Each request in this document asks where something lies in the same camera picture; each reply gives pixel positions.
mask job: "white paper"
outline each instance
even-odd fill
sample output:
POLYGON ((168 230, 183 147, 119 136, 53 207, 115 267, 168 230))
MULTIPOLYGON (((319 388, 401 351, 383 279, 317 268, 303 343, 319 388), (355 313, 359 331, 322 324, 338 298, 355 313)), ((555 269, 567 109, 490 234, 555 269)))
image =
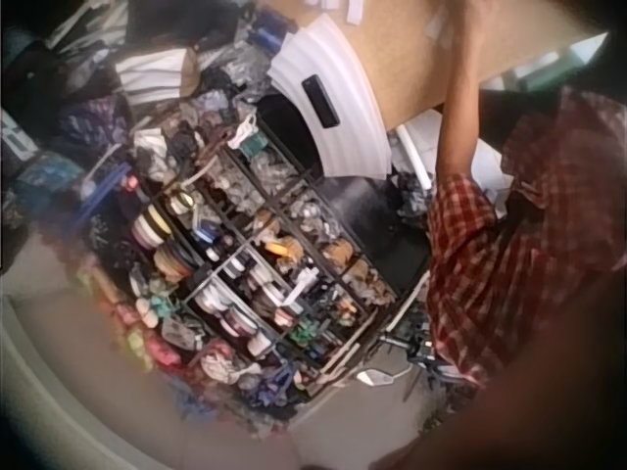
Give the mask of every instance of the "white paper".
POLYGON ((449 22, 449 10, 445 3, 441 3, 435 15, 424 29, 424 33, 438 42, 445 49, 453 45, 453 26, 449 22))
POLYGON ((364 0, 349 0, 349 12, 346 16, 346 21, 348 23, 355 25, 362 23, 363 1, 364 0))
POLYGON ((320 6, 324 10, 337 10, 340 8, 340 0, 321 0, 320 6))

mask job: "fabric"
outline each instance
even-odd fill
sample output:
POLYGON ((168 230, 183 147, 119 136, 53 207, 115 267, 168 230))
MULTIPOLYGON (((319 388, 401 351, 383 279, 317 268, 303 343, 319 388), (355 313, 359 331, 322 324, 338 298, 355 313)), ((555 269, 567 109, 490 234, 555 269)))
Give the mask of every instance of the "fabric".
POLYGON ((429 215, 427 308, 435 348, 484 383, 587 279, 625 260, 627 109, 565 89, 555 122, 506 143, 508 216, 469 177, 440 181, 429 215))
POLYGON ((128 140, 128 122, 123 115, 121 95, 68 105, 59 112, 59 131, 70 142, 105 153, 128 140))

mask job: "blue fabric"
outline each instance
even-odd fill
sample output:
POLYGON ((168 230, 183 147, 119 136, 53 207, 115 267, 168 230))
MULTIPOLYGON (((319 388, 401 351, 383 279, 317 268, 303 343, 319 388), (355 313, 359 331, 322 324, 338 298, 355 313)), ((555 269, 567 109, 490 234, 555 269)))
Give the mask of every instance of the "blue fabric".
POLYGON ((162 375, 174 392, 176 407, 184 417, 203 419, 214 419, 217 417, 217 410, 197 399, 192 389, 185 382, 168 374, 162 375))

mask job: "person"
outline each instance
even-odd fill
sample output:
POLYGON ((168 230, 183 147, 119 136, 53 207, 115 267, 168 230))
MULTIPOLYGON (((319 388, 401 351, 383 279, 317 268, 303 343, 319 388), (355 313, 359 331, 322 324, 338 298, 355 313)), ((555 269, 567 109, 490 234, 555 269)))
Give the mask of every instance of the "person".
MULTIPOLYGON (((370 468, 625 468, 627 109, 573 88, 486 107, 479 60, 499 0, 455 3, 427 306, 438 353, 482 390, 370 468), (472 180, 479 130, 514 176, 503 220, 472 180)), ((570 84, 626 101, 624 19, 570 84)))
POLYGON ((627 109, 566 87, 552 116, 523 117, 502 148, 513 182, 498 219, 471 168, 481 50, 500 2, 454 3, 427 311, 437 353, 485 386, 566 301, 624 266, 627 109))

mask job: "shelf unit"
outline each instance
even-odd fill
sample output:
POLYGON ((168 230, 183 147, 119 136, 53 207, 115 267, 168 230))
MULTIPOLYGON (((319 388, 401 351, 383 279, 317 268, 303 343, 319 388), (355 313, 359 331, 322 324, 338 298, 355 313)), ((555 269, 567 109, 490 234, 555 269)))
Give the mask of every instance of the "shelf unit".
POLYGON ((304 363, 308 367, 308 371, 311 372, 310 376, 313 381, 308 387, 307 393, 298 390, 298 395, 301 401, 309 401, 315 399, 324 390, 327 382, 324 380, 325 377, 333 375, 333 373, 341 367, 346 367, 347 364, 354 362, 356 357, 363 356, 366 346, 371 343, 373 333, 376 333, 376 328, 374 328, 373 325, 381 324, 390 313, 395 311, 399 304, 399 296, 398 293, 395 293, 390 287, 390 284, 386 283, 387 288, 395 296, 395 302, 385 307, 370 307, 366 305, 365 301, 344 281, 344 275, 359 259, 363 259, 370 267, 373 267, 374 264, 364 254, 359 238, 351 231, 348 225, 342 223, 343 221, 332 208, 330 202, 317 190, 317 183, 323 178, 321 167, 313 166, 311 168, 304 168, 294 155, 278 141, 262 120, 259 120, 258 126, 260 127, 260 131, 267 137, 269 141, 268 146, 271 147, 276 155, 280 156, 286 164, 291 165, 296 170, 296 175, 292 177, 280 191, 270 195, 260 179, 249 167, 246 158, 239 151, 222 148, 218 151, 218 157, 231 162, 237 170, 248 179, 254 191, 257 191, 261 195, 264 202, 257 208, 257 211, 265 209, 272 212, 273 216, 278 219, 281 230, 289 233, 299 241, 305 250, 306 256, 313 261, 313 264, 320 271, 320 275, 324 276, 331 285, 338 286, 357 308, 359 314, 358 321, 353 327, 342 327, 331 317, 321 319, 323 328, 318 330, 317 338, 322 335, 327 335, 328 341, 336 345, 335 352, 325 361, 319 361, 310 357, 306 349, 300 347, 290 339, 290 334, 294 332, 304 320, 319 321, 321 317, 320 311, 316 310, 313 305, 301 297, 297 300, 298 305, 303 310, 301 315, 296 317, 296 321, 289 328, 280 328, 257 314, 250 307, 250 299, 247 299, 244 293, 237 292, 237 288, 232 285, 232 282, 229 280, 230 278, 224 273, 224 268, 228 266, 235 257, 243 252, 247 252, 255 263, 260 264, 271 274, 272 280, 281 289, 289 292, 295 287, 293 279, 290 276, 278 272, 263 249, 259 249, 253 243, 256 237, 269 226, 272 219, 257 230, 247 231, 244 228, 247 224, 240 223, 241 218, 244 218, 246 222, 252 220, 251 217, 242 216, 240 212, 234 209, 233 205, 218 200, 217 197, 212 194, 211 188, 206 186, 207 183, 204 178, 196 181, 193 185, 193 189, 203 197, 205 204, 219 217, 222 227, 232 235, 236 241, 236 248, 228 253, 226 257, 223 257, 220 262, 216 263, 209 260, 203 243, 195 239, 178 217, 173 216, 166 209, 164 201, 165 194, 161 188, 143 179, 140 175, 137 176, 139 178, 140 188, 148 198, 148 204, 154 205, 157 212, 171 228, 171 236, 180 243, 199 265, 196 271, 189 278, 184 280, 182 282, 183 285, 175 292, 175 295, 180 301, 181 311, 199 319, 212 337, 223 338, 246 364, 250 364, 253 361, 259 363, 267 361, 269 361, 269 363, 280 363, 281 358, 297 360, 304 363), (321 248, 302 231, 299 221, 293 219, 289 213, 290 207, 299 197, 304 197, 309 194, 313 195, 320 202, 326 214, 334 217, 339 222, 342 230, 342 238, 345 238, 354 247, 355 252, 352 258, 341 271, 336 270, 336 268, 331 265, 329 260, 322 254, 321 248), (226 334, 219 324, 219 319, 216 317, 211 318, 208 313, 204 312, 194 302, 194 298, 212 282, 217 283, 227 292, 238 309, 255 321, 258 327, 271 339, 271 345, 263 354, 258 357, 253 357, 245 347, 245 342, 226 334))

